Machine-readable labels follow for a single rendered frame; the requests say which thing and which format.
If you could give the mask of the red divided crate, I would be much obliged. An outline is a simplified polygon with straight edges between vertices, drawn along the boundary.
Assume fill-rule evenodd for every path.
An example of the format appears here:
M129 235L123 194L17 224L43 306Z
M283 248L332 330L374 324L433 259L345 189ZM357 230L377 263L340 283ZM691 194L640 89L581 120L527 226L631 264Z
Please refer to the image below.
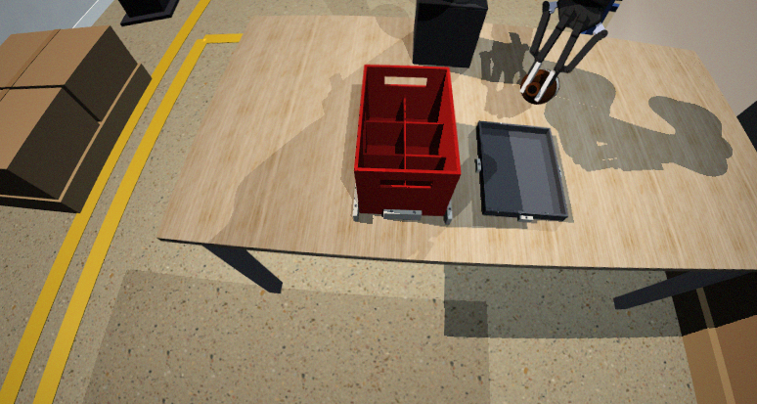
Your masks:
M427 80L384 84L385 76ZM364 65L354 175L360 213L445 215L461 177L448 67Z

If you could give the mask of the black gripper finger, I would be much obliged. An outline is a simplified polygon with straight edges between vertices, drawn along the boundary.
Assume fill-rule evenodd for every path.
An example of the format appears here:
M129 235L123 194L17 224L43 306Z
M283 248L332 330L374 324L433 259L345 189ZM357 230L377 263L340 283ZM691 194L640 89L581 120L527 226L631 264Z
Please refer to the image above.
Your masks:
M541 90L539 91L538 95L535 98L535 101L539 102L546 92L547 88L552 86L555 82L558 74L560 72L566 72L570 73L572 70L580 63L580 61L588 54L588 52L595 46L595 44L602 40L603 38L607 37L608 31L603 27L602 23L596 25L596 29L594 30L593 34L594 36L586 43L586 45L580 50L580 52L574 57L574 59L568 64L568 66L565 66L565 62L575 45L579 35L580 30L587 18L586 13L582 13L574 26L571 35L557 61L556 66L554 69L552 69L551 73L549 74L548 78L546 79L545 83L543 84Z
M549 37L549 39L547 40L547 42L545 43L545 45L543 46L543 48L541 49L541 51L539 53L538 50L540 48L542 39L544 37L547 25L548 25L550 17L551 17L551 14L555 11L556 8L557 8L557 1L554 1L554 2L544 1L543 4L542 4L542 17L540 19L538 28L536 30L536 33L535 33L535 36L534 36L534 39L533 39L533 42L532 42L532 45L531 45L531 48L530 48L530 51L529 51L530 54L532 54L532 56L534 57L535 61L534 61L533 65L532 65L532 67L530 68L530 70L528 71L528 74L527 74L528 77L527 77L526 81L524 82L523 86L520 89L521 93L526 92L525 91L526 86L529 83L531 83L532 80L534 79L536 73L538 72L539 68L542 65L542 62L544 61L544 59L546 58L546 56L549 54L549 52L551 51L551 49L553 48L553 46L557 42L557 40L560 37L561 33L565 30L565 24L567 23L567 21L569 20L569 18L571 17L571 15L574 12L574 8L572 6L569 6L566 9L566 11L563 14L562 18L558 22L555 30L553 31L553 33L551 34L551 36Z

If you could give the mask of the brown glass bottle with white label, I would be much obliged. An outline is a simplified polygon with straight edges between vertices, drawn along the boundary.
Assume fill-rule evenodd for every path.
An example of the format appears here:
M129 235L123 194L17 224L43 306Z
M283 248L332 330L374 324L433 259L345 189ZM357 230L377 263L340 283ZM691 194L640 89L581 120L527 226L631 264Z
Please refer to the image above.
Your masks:
M550 87L547 88L546 92L542 96L542 99L539 102L535 101L536 96L538 95L539 91L541 90L541 88L542 88L543 84L545 83L547 77L549 76L550 72L551 72L551 70L549 70L549 69L539 69L538 70L538 72L536 73L536 75L535 75L534 79L532 80L532 82L529 83L526 86L526 89L525 89L526 92L525 93L521 93L521 95L524 98L524 100L526 100L528 103L533 104L533 105L542 105L542 104L547 103L552 97L554 97L557 94L557 92L559 90L559 79L558 79L558 77L555 80L554 84L552 86L550 86ZM526 74L523 77L523 79L522 79L522 81L520 83L520 89L523 86L523 83L526 81L527 76L528 75ZM534 97L530 97L530 96L534 96Z

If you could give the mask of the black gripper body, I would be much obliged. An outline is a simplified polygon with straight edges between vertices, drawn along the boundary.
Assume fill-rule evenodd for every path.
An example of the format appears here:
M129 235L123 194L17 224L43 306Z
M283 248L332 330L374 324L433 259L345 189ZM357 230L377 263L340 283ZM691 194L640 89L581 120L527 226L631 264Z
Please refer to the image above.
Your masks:
M602 14L609 2L610 0L558 0L558 19L560 20L566 9L572 6L574 12L565 24L565 27L570 27L573 30L580 15L586 13L588 17L580 30L580 32L583 32L602 21Z

